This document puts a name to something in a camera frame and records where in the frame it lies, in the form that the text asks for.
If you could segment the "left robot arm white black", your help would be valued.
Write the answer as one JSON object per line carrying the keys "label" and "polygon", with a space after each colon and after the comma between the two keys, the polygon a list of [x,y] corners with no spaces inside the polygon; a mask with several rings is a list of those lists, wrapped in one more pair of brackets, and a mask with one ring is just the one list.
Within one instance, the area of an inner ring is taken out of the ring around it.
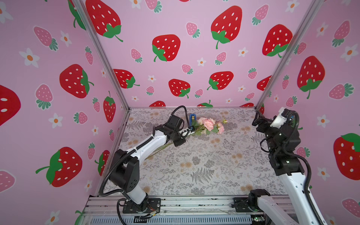
{"label": "left robot arm white black", "polygon": [[187,129],[182,129],[184,120],[171,115],[169,120],[153,128],[152,134],[140,144],[126,151],[117,150],[113,156],[108,174],[100,185],[99,197],[107,197],[115,193],[123,194],[128,200],[137,205],[147,202],[148,194],[139,186],[140,165],[155,150],[167,143],[175,146],[186,142],[186,137],[193,130],[189,120]]}

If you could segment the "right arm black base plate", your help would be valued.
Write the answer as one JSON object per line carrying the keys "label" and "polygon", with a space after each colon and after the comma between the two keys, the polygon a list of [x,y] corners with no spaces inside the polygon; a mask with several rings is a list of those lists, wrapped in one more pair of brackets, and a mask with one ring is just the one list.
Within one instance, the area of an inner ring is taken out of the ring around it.
{"label": "right arm black base plate", "polygon": [[233,199],[232,208],[236,210],[236,212],[258,212],[259,208],[254,198],[245,198],[245,197],[235,197]]}

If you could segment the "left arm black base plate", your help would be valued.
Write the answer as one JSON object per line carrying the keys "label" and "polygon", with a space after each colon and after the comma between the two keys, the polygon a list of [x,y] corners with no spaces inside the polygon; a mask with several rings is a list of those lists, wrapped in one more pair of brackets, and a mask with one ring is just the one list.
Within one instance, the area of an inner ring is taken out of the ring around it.
{"label": "left arm black base plate", "polygon": [[132,200],[127,201],[122,209],[124,214],[151,213],[159,212],[161,198],[145,198],[141,204],[136,204]]}

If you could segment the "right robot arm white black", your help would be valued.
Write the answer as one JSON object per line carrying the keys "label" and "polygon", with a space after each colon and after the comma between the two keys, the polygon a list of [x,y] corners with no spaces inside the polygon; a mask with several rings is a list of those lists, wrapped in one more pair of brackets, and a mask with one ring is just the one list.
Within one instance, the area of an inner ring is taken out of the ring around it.
{"label": "right robot arm white black", "polygon": [[326,220],[310,191],[311,166],[304,157],[293,153],[301,143],[299,122],[298,113],[286,108],[281,108],[273,119],[257,111],[252,122],[257,132],[265,135],[268,148],[265,152],[286,188],[297,219],[291,218],[264,189],[251,190],[247,205],[253,212],[263,211],[276,225],[325,225]]}

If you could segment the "pink flower bouquet green stems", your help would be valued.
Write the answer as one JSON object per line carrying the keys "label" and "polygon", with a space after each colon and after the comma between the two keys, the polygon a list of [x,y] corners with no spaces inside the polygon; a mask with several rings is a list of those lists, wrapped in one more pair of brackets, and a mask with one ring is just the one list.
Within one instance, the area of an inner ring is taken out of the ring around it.
{"label": "pink flower bouquet green stems", "polygon": [[212,118],[200,117],[196,120],[195,133],[187,136],[201,136],[201,135],[210,135],[212,133],[221,135],[225,132],[225,124],[228,123],[228,120],[223,119],[221,121],[216,121]]}

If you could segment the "blue tape dispenser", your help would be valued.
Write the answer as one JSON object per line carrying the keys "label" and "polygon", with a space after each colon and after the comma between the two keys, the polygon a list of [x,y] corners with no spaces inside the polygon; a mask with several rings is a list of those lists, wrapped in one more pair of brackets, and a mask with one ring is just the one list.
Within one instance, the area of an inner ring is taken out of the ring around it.
{"label": "blue tape dispenser", "polygon": [[196,120],[197,120],[197,116],[196,114],[192,113],[190,116],[189,116],[189,123],[191,126],[194,126],[196,124]]}

